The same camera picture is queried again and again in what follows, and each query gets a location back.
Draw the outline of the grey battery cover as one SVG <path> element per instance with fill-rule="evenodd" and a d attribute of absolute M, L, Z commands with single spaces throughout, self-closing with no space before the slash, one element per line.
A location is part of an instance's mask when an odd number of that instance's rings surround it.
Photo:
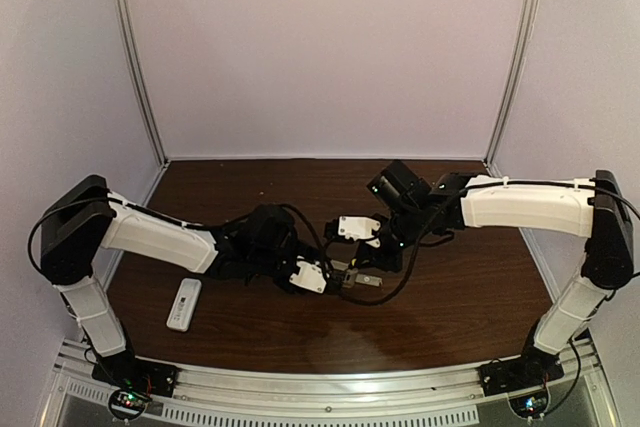
<path fill-rule="evenodd" d="M 382 279 L 377 276 L 371 276 L 366 274 L 357 274 L 355 277 L 355 283 L 358 285 L 370 286 L 370 287 L 381 287 Z"/>

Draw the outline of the grey remote control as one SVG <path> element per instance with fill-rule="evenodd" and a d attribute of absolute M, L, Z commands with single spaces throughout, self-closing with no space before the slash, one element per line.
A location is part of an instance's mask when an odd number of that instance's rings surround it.
<path fill-rule="evenodd" d="M 356 284 L 359 271 L 350 264 L 343 262 L 329 262 L 329 281 L 328 284 L 332 288 L 353 288 Z"/>

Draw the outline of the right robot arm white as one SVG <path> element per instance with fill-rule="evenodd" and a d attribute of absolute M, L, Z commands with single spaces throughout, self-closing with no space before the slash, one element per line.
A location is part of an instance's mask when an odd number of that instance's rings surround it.
<path fill-rule="evenodd" d="M 530 331 L 525 359 L 557 357 L 599 306 L 636 275 L 634 210 L 607 170 L 565 181 L 449 173 L 430 184 L 394 161 L 367 188 L 389 214 L 359 240 L 356 267 L 398 272 L 404 251 L 425 236 L 466 228 L 537 229 L 584 239 L 583 262 Z"/>

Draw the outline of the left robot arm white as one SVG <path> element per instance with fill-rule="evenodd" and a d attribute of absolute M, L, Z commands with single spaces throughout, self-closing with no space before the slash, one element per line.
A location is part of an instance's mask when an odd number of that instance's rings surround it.
<path fill-rule="evenodd" d="M 326 288 L 319 265 L 304 253 L 294 217 L 279 205 L 259 205 L 208 226 L 135 204 L 110 190 L 103 177 L 90 175 L 49 207 L 29 236 L 41 239 L 38 251 L 27 251 L 29 261 L 62 295 L 102 358 L 132 352 L 94 275 L 100 249 L 149 257 L 219 280 L 267 276 L 286 290 L 322 293 Z"/>

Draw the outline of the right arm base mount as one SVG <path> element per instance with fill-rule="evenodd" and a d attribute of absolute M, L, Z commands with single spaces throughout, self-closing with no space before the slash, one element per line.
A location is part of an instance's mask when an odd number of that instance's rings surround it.
<path fill-rule="evenodd" d="M 525 356 L 492 361 L 478 367 L 478 374 L 486 397 L 540 387 L 546 382 L 561 379 L 564 370 L 557 356 Z"/>

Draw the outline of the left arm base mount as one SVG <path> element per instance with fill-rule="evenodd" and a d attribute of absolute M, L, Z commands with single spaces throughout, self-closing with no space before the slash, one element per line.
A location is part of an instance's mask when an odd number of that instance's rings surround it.
<path fill-rule="evenodd" d="M 110 368 L 97 363 L 91 372 L 94 380 L 146 396 L 171 397 L 179 369 L 170 364 L 136 358 L 131 366 Z"/>

